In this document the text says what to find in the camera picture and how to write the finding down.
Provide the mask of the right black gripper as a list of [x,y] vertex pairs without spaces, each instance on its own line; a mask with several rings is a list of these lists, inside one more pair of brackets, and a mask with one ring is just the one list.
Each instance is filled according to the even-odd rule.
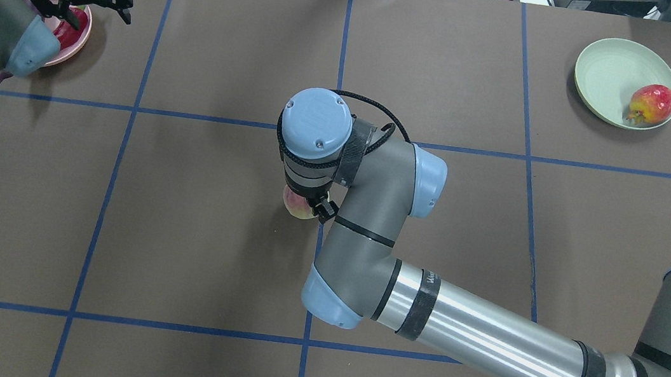
[[315,179],[287,173],[285,181],[292,191],[307,199],[320,224],[325,224],[336,217],[339,207],[329,197],[329,191],[333,185],[331,180],[324,177]]

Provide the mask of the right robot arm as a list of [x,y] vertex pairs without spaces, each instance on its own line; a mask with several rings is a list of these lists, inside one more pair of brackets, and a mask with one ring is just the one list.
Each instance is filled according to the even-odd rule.
[[409,141],[397,120],[382,128],[351,112],[350,93],[295,93],[276,125],[288,191],[331,222],[302,288],[314,317],[337,328],[369,318],[490,377],[671,377],[671,267],[631,353],[567,338],[430,269],[396,257],[410,217],[426,217],[448,167]]

